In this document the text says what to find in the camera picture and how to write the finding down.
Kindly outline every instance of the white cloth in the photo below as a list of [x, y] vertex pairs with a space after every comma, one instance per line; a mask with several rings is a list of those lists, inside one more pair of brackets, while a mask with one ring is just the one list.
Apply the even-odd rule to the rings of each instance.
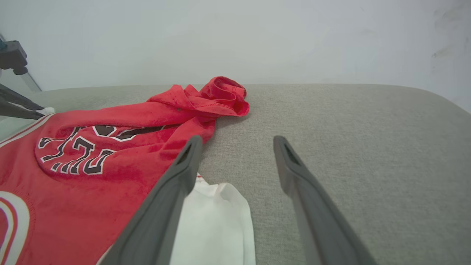
[[183, 202], [171, 265], [255, 265], [249, 204], [229, 183], [198, 175]]

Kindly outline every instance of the wall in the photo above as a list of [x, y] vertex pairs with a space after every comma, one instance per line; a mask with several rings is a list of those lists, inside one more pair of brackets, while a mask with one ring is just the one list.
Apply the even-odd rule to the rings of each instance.
[[43, 90], [382, 83], [471, 112], [470, 0], [0, 0]]

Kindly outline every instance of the red fabric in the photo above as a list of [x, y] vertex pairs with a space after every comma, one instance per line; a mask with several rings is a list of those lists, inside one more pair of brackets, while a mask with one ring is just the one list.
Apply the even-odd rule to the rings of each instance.
[[[199, 134], [206, 142], [217, 117], [246, 115], [245, 96], [225, 77], [213, 78], [200, 92], [174, 85], [144, 103], [48, 116], [44, 125], [2, 146], [0, 191], [20, 197], [30, 212], [17, 264], [96, 264], [188, 139]], [[142, 127], [158, 131], [129, 131]], [[126, 131], [129, 139], [117, 138]], [[77, 174], [71, 171], [75, 164]]]

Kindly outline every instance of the gray fabric surface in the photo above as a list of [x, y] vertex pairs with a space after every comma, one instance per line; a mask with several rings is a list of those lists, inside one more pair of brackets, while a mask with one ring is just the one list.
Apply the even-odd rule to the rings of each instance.
[[[138, 103], [170, 86], [28, 95], [62, 112]], [[387, 85], [247, 85], [247, 117], [217, 121], [200, 173], [251, 207], [257, 264], [303, 264], [272, 139], [285, 136], [379, 264], [471, 264], [471, 115]]]

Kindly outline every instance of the red and white striped trim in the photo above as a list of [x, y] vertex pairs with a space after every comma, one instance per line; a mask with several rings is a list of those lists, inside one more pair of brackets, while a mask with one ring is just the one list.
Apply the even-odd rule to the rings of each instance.
[[16, 134], [0, 141], [0, 148], [3, 147], [4, 145], [6, 144], [9, 144], [11, 142], [13, 142], [14, 140], [18, 140], [20, 139], [21, 137], [31, 133], [32, 131], [36, 130], [37, 128], [41, 127], [43, 124], [46, 123], [46, 121], [49, 120], [49, 118], [51, 118], [54, 114], [50, 114], [50, 115], [47, 115], [47, 116], [44, 116], [44, 117], [41, 117], [40, 119], [38, 119], [37, 121], [35, 121], [34, 123], [32, 123], [31, 125], [29, 125], [27, 128], [23, 129], [22, 131], [20, 132], [17, 132]]
[[0, 191], [0, 211], [7, 217], [7, 232], [0, 248], [0, 265], [15, 265], [28, 235], [28, 206], [13, 193]]

